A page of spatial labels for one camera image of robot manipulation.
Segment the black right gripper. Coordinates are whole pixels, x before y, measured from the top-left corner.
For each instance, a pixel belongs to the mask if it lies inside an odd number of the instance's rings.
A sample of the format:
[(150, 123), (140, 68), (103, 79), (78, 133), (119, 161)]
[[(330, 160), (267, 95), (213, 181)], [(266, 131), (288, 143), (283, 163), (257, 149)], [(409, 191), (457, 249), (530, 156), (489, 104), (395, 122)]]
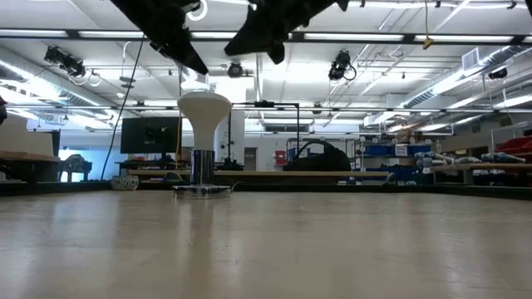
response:
[(266, 52), (284, 56), (284, 42), (297, 27), (307, 27), (310, 19), (333, 4), (346, 12), (348, 0), (269, 0), (248, 5), (246, 19), (225, 46), (228, 56)]

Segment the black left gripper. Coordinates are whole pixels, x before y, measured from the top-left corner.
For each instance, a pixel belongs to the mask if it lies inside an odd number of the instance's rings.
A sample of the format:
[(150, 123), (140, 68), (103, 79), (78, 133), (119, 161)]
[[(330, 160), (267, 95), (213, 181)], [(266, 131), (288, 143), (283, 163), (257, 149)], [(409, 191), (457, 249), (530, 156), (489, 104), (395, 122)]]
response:
[(200, 9), (200, 0), (111, 0), (160, 53), (183, 66), (207, 74), (208, 68), (191, 43), (186, 14)]

